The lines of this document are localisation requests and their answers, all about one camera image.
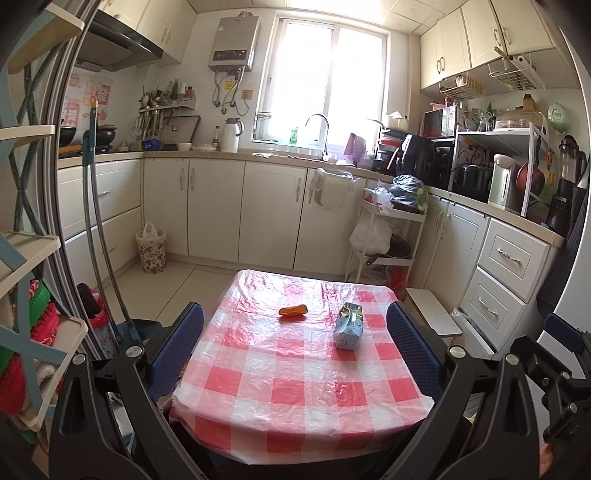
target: ceiling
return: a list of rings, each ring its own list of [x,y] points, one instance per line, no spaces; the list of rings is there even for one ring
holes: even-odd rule
[[[343,15],[402,33],[424,34],[467,0],[189,0],[197,12],[231,8],[297,8]]]

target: range hood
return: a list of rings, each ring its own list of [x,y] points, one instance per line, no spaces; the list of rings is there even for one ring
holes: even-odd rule
[[[156,44],[123,22],[98,10],[76,59],[76,66],[99,72],[117,72],[134,65],[153,63],[162,58]]]

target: electric kettle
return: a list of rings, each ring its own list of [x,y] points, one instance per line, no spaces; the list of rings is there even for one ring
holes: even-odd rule
[[[222,131],[220,151],[238,153],[238,137],[244,132],[244,124],[239,118],[228,118]]]

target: red and white checkered tablecloth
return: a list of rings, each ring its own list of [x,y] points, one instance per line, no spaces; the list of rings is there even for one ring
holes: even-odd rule
[[[425,418],[420,394],[385,323],[386,287],[239,272],[173,394],[171,418],[203,446],[243,463],[350,458],[389,445]],[[336,349],[345,302],[363,308],[354,352]],[[303,317],[281,307],[304,303]]]

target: tiled floor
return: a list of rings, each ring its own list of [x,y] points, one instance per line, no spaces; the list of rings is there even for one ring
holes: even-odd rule
[[[158,320],[169,326],[188,302],[196,301],[203,307],[207,324],[235,274],[234,270],[175,261],[168,261],[162,273],[147,274],[137,262],[117,278],[117,285],[134,319]],[[105,290],[115,321],[123,322],[115,290],[112,286]]]

